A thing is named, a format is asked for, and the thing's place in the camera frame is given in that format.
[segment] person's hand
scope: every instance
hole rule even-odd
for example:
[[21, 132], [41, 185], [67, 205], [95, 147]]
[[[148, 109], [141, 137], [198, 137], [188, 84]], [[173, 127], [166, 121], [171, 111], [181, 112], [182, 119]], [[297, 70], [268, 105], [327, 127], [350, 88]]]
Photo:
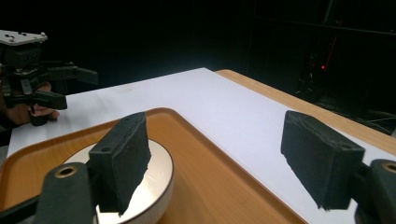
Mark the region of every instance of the person's hand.
[[[42, 91], [50, 91], [50, 89], [51, 89], [51, 85], [49, 82], [47, 82], [46, 84], [44, 84], [42, 87], [39, 88], [39, 90]], [[2, 90], [0, 88], [0, 111], [4, 115], [6, 115], [9, 119], [11, 119], [15, 124], [21, 125], [24, 123], [29, 123], [30, 117], [28, 111], [30, 110], [31, 108], [28, 105], [15, 105], [12, 108], [7, 108], [6, 103], [3, 99]], [[34, 105], [34, 110], [35, 113], [30, 112], [31, 115], [34, 117], [48, 115], [49, 119], [57, 119], [60, 115], [59, 111], [52, 108], [46, 108], [40, 105]]]
[[[50, 88], [51, 88], [50, 83], [46, 82], [43, 86], [38, 88], [38, 90], [50, 91]], [[35, 113], [33, 113], [33, 111], [31, 111], [31, 107], [28, 106], [28, 110], [31, 112], [31, 115], [34, 117], [48, 115], [49, 119], [57, 119], [60, 115], [59, 111], [52, 109], [52, 108], [47, 108], [47, 107], [40, 106], [40, 105], [34, 105], [33, 108], [34, 108]]]

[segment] orange tray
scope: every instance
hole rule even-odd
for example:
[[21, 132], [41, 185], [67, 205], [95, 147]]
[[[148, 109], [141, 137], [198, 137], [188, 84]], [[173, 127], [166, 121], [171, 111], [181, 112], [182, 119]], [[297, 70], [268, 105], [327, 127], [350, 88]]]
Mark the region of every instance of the orange tray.
[[[164, 146], [175, 165], [173, 196], [159, 223], [305, 223], [176, 111], [155, 108], [146, 116], [148, 138]], [[117, 122], [10, 156], [0, 173], [0, 211], [38, 195], [48, 171], [100, 141]]]

